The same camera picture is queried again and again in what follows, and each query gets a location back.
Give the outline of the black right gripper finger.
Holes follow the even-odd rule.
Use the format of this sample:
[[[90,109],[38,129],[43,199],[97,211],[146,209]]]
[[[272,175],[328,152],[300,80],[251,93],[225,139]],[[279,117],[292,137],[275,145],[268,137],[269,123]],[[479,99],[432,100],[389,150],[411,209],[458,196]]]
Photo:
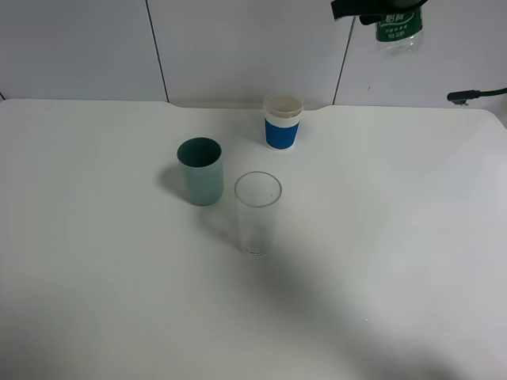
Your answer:
[[[362,25],[373,25],[382,21],[386,16],[385,13],[377,13],[377,14],[363,14],[359,16],[360,23]]]
[[[334,0],[330,4],[335,21],[343,17],[387,13],[391,9],[388,1],[378,0]]]

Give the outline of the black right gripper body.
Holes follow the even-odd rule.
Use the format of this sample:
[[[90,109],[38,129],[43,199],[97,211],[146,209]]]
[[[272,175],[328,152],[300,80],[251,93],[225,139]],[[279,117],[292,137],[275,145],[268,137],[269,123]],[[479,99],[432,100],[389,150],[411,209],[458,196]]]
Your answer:
[[[423,6],[428,0],[390,0],[391,6],[396,10],[413,10]]]

